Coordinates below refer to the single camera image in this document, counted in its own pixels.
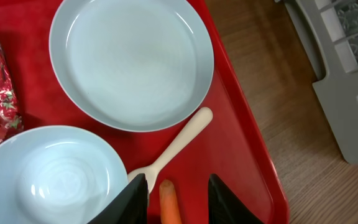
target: wooden surface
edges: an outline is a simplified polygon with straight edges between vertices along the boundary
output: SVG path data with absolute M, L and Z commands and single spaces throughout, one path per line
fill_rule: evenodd
M 285 189 L 291 223 L 358 223 L 358 166 L 341 156 L 285 6 L 206 3 Z

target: white bowl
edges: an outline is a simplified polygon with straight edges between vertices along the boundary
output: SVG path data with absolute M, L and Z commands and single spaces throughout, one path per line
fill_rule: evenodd
M 31 129 L 0 145 L 0 224 L 88 223 L 126 185 L 114 149 L 80 128 Z
M 186 0 L 64 0 L 49 52 L 60 85 L 81 110 L 135 132 L 192 114 L 214 70 L 208 31 Z

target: black object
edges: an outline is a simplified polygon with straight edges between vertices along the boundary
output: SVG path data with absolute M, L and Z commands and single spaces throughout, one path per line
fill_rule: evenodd
M 89 224 L 147 223 L 149 189 L 144 174 L 138 174 Z
M 144 174 L 128 186 L 90 224 L 146 224 L 149 190 Z M 261 224 L 224 182 L 211 174 L 208 183 L 209 224 Z
M 263 224 L 216 174 L 208 182 L 209 224 Z

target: orange carrot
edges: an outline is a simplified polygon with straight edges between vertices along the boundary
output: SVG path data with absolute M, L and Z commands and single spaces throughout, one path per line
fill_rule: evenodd
M 181 224 L 177 194 L 169 180 L 160 184 L 160 207 L 161 224 Z

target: red tray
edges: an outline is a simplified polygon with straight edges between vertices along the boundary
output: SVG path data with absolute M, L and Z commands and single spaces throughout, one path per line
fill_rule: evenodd
M 163 131 L 129 133 L 98 123 L 78 109 L 58 84 L 49 60 L 49 29 L 61 1 L 0 0 L 0 43 L 25 128 L 77 126 L 110 143 L 128 172 L 151 164 L 187 120 Z M 202 106 L 212 109 L 214 119 L 161 171 L 156 186 L 163 179 L 172 180 L 183 222 L 208 223 L 208 179 L 216 173 L 264 223 L 288 223 L 288 202 L 206 4 L 202 0 L 189 2 L 213 43 L 214 77 Z M 150 195 L 149 221 L 158 222 L 157 189 Z

